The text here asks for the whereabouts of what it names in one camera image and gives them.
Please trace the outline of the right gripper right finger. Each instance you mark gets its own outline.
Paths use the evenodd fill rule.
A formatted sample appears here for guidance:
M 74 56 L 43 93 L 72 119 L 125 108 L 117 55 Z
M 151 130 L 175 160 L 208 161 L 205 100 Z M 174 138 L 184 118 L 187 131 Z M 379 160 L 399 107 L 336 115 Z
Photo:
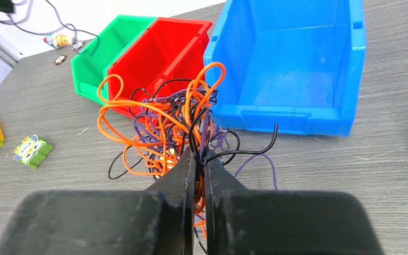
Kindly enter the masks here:
M 203 170 L 209 254 L 383 254 L 349 193 L 250 190 L 213 151 Z

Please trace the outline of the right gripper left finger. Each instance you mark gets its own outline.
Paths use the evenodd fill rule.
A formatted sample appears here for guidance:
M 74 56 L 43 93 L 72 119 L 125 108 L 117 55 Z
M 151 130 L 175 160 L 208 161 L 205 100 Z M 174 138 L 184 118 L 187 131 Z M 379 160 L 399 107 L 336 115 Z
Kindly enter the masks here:
M 34 192 L 8 223 L 0 254 L 192 254 L 195 170 L 186 149 L 143 191 Z

